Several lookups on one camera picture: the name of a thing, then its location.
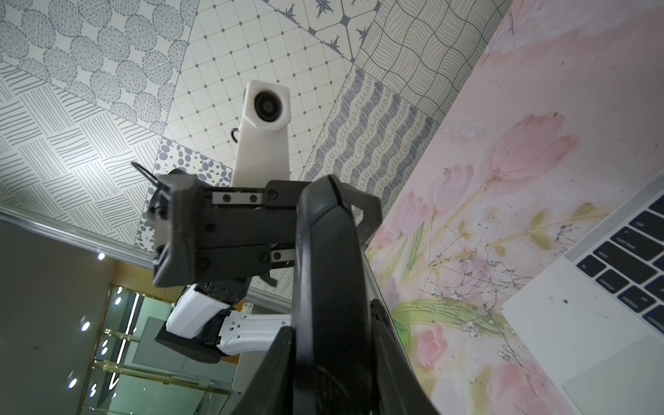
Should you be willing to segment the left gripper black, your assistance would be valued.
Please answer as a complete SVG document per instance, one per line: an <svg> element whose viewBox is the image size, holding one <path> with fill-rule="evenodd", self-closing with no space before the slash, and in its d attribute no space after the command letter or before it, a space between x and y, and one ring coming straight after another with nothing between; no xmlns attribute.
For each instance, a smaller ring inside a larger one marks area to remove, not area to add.
<svg viewBox="0 0 664 415"><path fill-rule="evenodd" d="M306 182L270 181L264 188L212 187L198 176L154 179L153 283L158 287L260 277L295 263L297 202ZM367 244L383 221L380 198L351 188L361 210L356 225Z"/></svg>

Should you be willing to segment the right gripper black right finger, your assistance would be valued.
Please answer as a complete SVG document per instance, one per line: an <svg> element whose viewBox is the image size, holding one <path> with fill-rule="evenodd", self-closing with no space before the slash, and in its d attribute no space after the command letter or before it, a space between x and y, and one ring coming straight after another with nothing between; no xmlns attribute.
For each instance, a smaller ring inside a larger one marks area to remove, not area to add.
<svg viewBox="0 0 664 415"><path fill-rule="evenodd" d="M379 299L370 302L370 313L375 358L373 397L376 413L437 414L401 350L387 310Z"/></svg>

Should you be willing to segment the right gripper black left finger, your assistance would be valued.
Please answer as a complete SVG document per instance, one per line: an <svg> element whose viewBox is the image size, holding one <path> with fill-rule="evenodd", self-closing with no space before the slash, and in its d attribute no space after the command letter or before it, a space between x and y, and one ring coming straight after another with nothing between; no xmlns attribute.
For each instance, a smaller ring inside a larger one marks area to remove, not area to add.
<svg viewBox="0 0 664 415"><path fill-rule="evenodd" d="M292 413L295 330L282 328L233 415Z"/></svg>

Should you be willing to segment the black wireless mouse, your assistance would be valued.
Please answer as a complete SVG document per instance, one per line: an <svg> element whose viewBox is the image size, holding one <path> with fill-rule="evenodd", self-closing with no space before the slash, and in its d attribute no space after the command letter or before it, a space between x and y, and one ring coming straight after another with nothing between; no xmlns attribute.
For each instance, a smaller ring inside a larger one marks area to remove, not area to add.
<svg viewBox="0 0 664 415"><path fill-rule="evenodd" d="M367 291L354 216L335 176L309 184L297 204L293 323L293 413L368 412Z"/></svg>

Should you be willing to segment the silver laptop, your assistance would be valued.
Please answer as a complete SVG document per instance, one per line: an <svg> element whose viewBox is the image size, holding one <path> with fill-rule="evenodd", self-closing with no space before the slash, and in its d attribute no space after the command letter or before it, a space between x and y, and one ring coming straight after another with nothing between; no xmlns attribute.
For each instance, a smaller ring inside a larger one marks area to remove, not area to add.
<svg viewBox="0 0 664 415"><path fill-rule="evenodd" d="M576 413L662 413L662 176L502 312Z"/></svg>

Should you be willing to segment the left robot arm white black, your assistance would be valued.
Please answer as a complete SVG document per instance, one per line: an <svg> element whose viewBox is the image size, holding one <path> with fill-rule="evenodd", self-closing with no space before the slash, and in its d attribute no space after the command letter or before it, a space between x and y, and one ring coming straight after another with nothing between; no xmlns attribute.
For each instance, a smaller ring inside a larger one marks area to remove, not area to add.
<svg viewBox="0 0 664 415"><path fill-rule="evenodd" d="M380 200L335 176L272 180L261 188L215 188L176 170L155 179L149 205L156 229L154 284L182 294L157 341L196 361L266 351L293 325L301 359L328 361L336 350L371 361L371 320L361 245L382 220ZM292 269L289 314L258 319L236 306L259 278Z"/></svg>

